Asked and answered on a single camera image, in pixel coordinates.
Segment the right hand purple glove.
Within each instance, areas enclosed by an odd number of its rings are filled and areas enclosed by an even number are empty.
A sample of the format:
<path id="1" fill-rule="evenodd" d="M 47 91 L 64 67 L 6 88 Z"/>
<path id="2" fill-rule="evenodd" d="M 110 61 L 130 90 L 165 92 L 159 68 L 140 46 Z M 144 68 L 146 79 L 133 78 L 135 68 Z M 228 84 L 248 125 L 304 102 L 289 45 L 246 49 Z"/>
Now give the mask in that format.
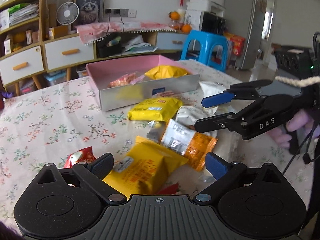
<path id="1" fill-rule="evenodd" d="M 290 140 L 292 136 L 289 132 L 297 131 L 301 128 L 304 129 L 304 135 L 307 136 L 312 130 L 315 120 L 312 116 L 304 109 L 301 109 L 294 117 L 288 121 L 285 125 L 287 132 L 283 132 L 280 127 L 274 128 L 268 131 L 268 135 L 273 139 L 273 141 L 281 148 L 289 148 Z"/>

